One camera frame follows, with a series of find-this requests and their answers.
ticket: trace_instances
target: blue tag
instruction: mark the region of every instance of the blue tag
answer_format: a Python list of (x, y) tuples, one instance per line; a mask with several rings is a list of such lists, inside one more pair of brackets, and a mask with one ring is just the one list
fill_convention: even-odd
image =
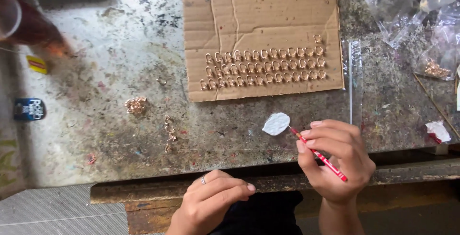
[(45, 117), (45, 104), (38, 98), (16, 98), (14, 120), (36, 121)]

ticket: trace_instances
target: hand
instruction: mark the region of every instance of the hand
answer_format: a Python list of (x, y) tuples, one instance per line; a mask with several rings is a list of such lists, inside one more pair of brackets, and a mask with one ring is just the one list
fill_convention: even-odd
[[(328, 203), (346, 205), (354, 201), (375, 171), (375, 163), (367, 154), (359, 128), (336, 120), (316, 121), (310, 126), (310, 130), (300, 133), (308, 142), (297, 141), (299, 165), (308, 181)], [(327, 166), (318, 166), (309, 149), (330, 153), (329, 161), (348, 180), (342, 181)]]
[(254, 185), (220, 170), (207, 173), (204, 179), (204, 185), (197, 179), (189, 186), (166, 235), (208, 234), (222, 222), (233, 203), (249, 200), (256, 191)]

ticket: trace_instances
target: dirty table top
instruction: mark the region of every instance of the dirty table top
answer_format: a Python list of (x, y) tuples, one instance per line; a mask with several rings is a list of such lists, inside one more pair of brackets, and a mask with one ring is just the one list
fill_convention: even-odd
[[(441, 116), (412, 76), (411, 65), (427, 46), (426, 33), (434, 22), (419, 27), (393, 50), (381, 41), (363, 0), (338, 1), (341, 37), (362, 43), (361, 128), (368, 151), (433, 145), (424, 124)], [(269, 114), (295, 115), (293, 125), (298, 129), (325, 116), (348, 120), (348, 108), (334, 106), (334, 91), (315, 94), (313, 102), (310, 94), (295, 94), (190, 103), (182, 0), (39, 3), (75, 53), (70, 59), (51, 60), (48, 75), (30, 71), (18, 57), (19, 93), (42, 98), (48, 112), (45, 119), (22, 126), (18, 134), (27, 158), (23, 169), (32, 187), (296, 161), (291, 134), (273, 138), (261, 131)], [(158, 76), (167, 84), (160, 85)], [(458, 126), (453, 83), (423, 82)], [(123, 103), (139, 96), (149, 101), (145, 115), (126, 114)], [(178, 137), (169, 153), (164, 152), (165, 115), (173, 118)], [(91, 154), (94, 164), (88, 163)]]

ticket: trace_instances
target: white paper piece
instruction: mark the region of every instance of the white paper piece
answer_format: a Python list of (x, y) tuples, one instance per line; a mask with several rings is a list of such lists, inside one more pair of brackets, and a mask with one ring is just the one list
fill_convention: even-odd
[(434, 133), (436, 138), (440, 139), (442, 143), (451, 140), (449, 132), (443, 125), (443, 121), (431, 122), (425, 125), (428, 129), (428, 133)]
[[(460, 78), (460, 65), (457, 68), (457, 75)], [(460, 81), (457, 86), (457, 111), (460, 111)]]
[(267, 122), (265, 122), (262, 131), (268, 133), (269, 135), (279, 135), (283, 132), (291, 122), (291, 118), (285, 113), (276, 113), (270, 115)]

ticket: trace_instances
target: black dark cloth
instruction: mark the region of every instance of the black dark cloth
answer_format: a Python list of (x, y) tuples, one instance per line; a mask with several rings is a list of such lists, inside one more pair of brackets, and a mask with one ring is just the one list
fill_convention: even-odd
[(210, 235), (302, 235), (294, 209), (303, 199), (299, 191), (256, 193), (234, 203)]

